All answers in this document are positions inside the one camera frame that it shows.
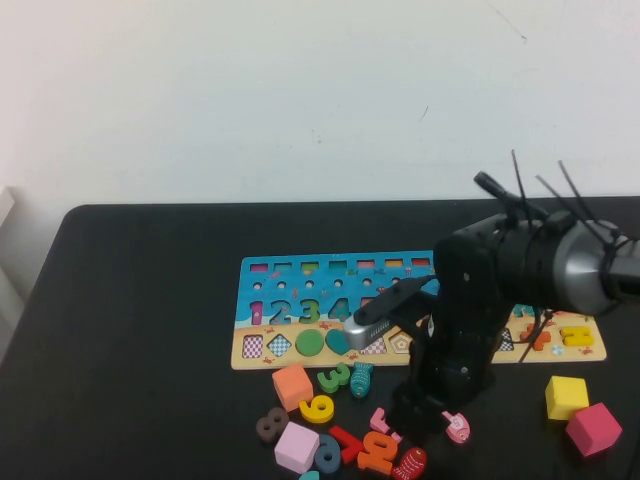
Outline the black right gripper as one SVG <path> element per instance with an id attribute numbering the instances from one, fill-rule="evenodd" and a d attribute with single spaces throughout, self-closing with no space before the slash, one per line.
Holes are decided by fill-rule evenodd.
<path id="1" fill-rule="evenodd" d="M 445 432 L 447 403 L 469 403 L 486 388 L 499 319 L 436 319 L 432 333 L 408 319 L 398 325 L 412 337 L 409 376 L 393 390 L 386 422 L 400 436 L 424 443 Z"/>

